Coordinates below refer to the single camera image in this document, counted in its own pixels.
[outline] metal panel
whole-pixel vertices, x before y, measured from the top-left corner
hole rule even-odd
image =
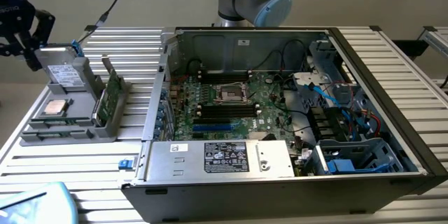
[[[377,33],[367,27],[350,27],[341,29],[346,39],[353,40],[377,40]],[[98,28],[97,32],[90,36],[93,39],[127,40],[147,38],[149,40],[159,40],[159,28]],[[389,58],[395,59],[395,52],[391,49],[387,51],[381,47],[379,50],[358,52],[361,58]],[[90,62],[98,62],[102,51],[85,51]],[[113,65],[125,66],[129,69],[135,67],[150,66],[147,61],[157,60],[159,54],[157,51],[135,52],[131,49],[123,52],[109,53]],[[402,73],[401,77],[409,77],[410,69],[405,65],[367,65],[369,70],[375,73],[385,73],[378,79],[383,81],[393,81],[394,84],[387,83],[386,93],[391,99],[426,99],[431,98],[433,92],[426,85],[419,84],[417,88],[406,85],[399,87],[399,80],[395,78],[386,80],[390,73]],[[131,94],[142,94],[150,96],[153,78],[150,73],[135,75],[133,73],[125,74],[125,79],[133,83]],[[141,101],[139,98],[133,97],[133,102]],[[418,109],[421,104],[402,104],[407,106],[401,109],[403,116],[417,123],[417,127],[422,127],[421,123],[431,123],[446,120],[446,110],[439,109]],[[133,172],[118,172],[115,161],[125,156],[138,154],[141,143],[138,139],[142,134],[141,126],[131,126],[131,124],[141,124],[141,115],[145,115],[147,109],[147,101],[143,103],[129,103],[125,108],[125,120],[122,121],[127,126],[119,129],[119,140],[114,143],[89,144],[89,145],[62,145],[62,146],[34,146],[21,147],[17,145],[17,138],[14,137],[21,127],[17,127],[14,134],[7,140],[3,148],[0,151],[5,156],[0,156],[3,160],[0,164],[0,198],[9,196],[19,191],[31,190],[43,185],[49,181],[63,181],[78,208],[78,219],[82,223],[106,223],[106,224],[143,224],[141,217],[135,210],[125,200],[121,192],[117,190],[117,180],[131,178]],[[421,138],[430,147],[437,158],[446,162],[448,155],[448,133],[422,133]],[[86,171],[85,165],[90,165],[90,170]],[[51,173],[54,170],[66,169],[71,166],[71,170]],[[349,216],[323,216],[323,217],[303,217],[286,218],[270,220],[243,220],[221,223],[311,223],[311,224],[358,224],[358,223],[402,223],[409,224],[442,224],[448,222],[448,183],[445,182],[438,187],[431,189],[423,195],[410,195],[399,198],[391,202],[378,212],[371,215],[349,215]]]

